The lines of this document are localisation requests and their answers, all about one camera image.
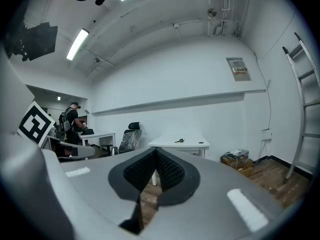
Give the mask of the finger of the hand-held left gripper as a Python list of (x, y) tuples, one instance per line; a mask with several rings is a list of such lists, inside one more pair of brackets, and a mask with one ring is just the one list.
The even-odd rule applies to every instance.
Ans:
[(58, 157), (60, 159), (88, 159), (95, 154), (96, 150), (91, 146), (58, 142)]

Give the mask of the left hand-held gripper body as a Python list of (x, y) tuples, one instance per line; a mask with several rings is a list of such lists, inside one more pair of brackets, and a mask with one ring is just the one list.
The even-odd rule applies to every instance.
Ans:
[(53, 133), (54, 120), (35, 102), (33, 101), (24, 114), (17, 134), (25, 139), (30, 140), (42, 150), (54, 152), (57, 159), (57, 147), (60, 146), (60, 140)]

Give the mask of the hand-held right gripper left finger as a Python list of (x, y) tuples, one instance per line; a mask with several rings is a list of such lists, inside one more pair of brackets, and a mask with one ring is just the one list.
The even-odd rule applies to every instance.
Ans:
[(65, 187), (61, 203), (78, 239), (155, 240), (155, 232), (143, 231), (141, 191), (124, 177), (125, 167), (152, 159), (155, 148), (99, 159), (61, 164)]

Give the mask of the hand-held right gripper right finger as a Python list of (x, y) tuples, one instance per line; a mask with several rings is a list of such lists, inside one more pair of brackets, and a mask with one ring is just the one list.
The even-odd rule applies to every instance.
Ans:
[(197, 190), (185, 202), (161, 206), (140, 233), (145, 240), (257, 240), (283, 212), (279, 202), (249, 178), (220, 162), (169, 149), (195, 166)]

